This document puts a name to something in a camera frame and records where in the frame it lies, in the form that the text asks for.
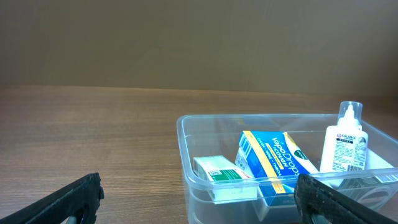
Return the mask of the clear plastic container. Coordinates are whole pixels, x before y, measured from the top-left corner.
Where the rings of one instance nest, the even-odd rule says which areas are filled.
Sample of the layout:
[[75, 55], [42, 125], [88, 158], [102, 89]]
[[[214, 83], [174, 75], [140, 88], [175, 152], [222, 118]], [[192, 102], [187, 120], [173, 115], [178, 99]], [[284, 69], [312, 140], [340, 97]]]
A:
[[397, 141], [362, 121], [366, 137], [336, 134], [366, 152], [358, 165], [320, 172], [326, 129], [336, 114], [186, 115], [177, 121], [190, 223], [298, 223], [299, 174], [391, 220], [397, 219]]

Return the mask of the small dark green box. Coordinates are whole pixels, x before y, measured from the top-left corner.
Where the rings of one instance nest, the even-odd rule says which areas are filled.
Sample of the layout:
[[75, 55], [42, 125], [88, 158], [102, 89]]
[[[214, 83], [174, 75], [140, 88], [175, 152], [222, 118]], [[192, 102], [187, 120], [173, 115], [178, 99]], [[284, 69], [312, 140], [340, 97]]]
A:
[[397, 193], [397, 175], [345, 179], [338, 187], [338, 191], [378, 211]]

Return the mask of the blue yellow VapoDrops box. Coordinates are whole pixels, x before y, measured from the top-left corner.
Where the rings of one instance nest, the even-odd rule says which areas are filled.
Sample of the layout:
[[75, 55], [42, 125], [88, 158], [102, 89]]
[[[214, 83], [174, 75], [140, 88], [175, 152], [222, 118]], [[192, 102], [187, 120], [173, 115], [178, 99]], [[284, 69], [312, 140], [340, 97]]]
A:
[[[243, 131], [239, 148], [242, 149], [255, 178], [299, 174], [316, 174], [318, 169], [307, 158], [287, 132]], [[259, 196], [268, 206], [293, 205], [296, 183], [284, 184], [281, 180], [259, 186]]]

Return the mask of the white green medicine box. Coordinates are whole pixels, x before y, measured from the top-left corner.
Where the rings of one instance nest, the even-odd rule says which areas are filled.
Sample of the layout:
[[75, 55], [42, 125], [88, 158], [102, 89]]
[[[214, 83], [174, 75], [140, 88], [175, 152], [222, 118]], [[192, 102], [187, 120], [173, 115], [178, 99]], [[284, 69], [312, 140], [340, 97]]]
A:
[[[196, 175], [211, 182], [223, 180], [246, 180], [252, 176], [222, 155], [194, 157], [193, 170]], [[257, 187], [232, 187], [208, 191], [215, 204], [242, 202], [257, 197]]]

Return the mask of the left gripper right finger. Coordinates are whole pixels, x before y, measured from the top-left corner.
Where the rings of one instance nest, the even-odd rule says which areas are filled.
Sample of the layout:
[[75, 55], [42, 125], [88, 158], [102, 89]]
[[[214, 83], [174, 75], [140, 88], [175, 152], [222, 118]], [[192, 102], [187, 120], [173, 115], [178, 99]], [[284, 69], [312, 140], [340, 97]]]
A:
[[397, 224], [307, 174], [298, 176], [294, 199], [304, 224]]

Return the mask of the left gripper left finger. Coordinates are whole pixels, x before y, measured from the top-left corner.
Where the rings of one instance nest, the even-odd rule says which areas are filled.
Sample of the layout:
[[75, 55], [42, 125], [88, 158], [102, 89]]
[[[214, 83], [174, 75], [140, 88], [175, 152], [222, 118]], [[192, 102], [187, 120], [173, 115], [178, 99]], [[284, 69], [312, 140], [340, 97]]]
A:
[[77, 223], [94, 224], [104, 191], [99, 173], [91, 173], [52, 194], [1, 219], [3, 224], [62, 223], [75, 218]]

